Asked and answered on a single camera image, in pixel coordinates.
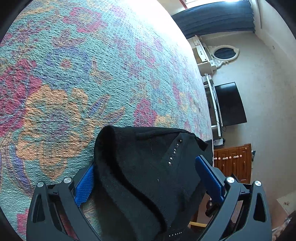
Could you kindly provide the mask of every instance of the window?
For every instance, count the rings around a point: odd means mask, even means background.
[[[213,3],[213,2],[238,2],[242,0],[183,0],[183,2],[186,4],[188,8],[208,4],[208,3]]]

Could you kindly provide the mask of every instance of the floral patterned rug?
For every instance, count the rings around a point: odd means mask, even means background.
[[[37,182],[85,167],[109,124],[212,138],[189,43],[156,0],[33,0],[0,43],[0,206],[23,239]]]

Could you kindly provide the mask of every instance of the door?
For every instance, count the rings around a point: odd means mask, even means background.
[[[239,175],[241,183],[250,183],[251,181],[251,151],[250,146],[239,148]]]
[[[238,175],[238,163],[239,163],[239,148],[231,148],[228,151],[229,159],[226,162],[226,169],[228,170],[228,176],[231,176],[233,173],[234,175]]]
[[[229,159],[228,150],[218,151],[218,168],[227,177],[228,171],[226,169],[226,161]]]

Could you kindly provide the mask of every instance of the oval mirror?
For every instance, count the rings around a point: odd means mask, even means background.
[[[236,55],[236,53],[232,48],[224,47],[221,49],[217,49],[214,55],[219,59],[230,59],[233,58]]]

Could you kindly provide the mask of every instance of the black curtain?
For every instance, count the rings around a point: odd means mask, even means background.
[[[254,31],[249,1],[215,2],[187,9],[172,16],[187,39],[194,35],[229,31]]]

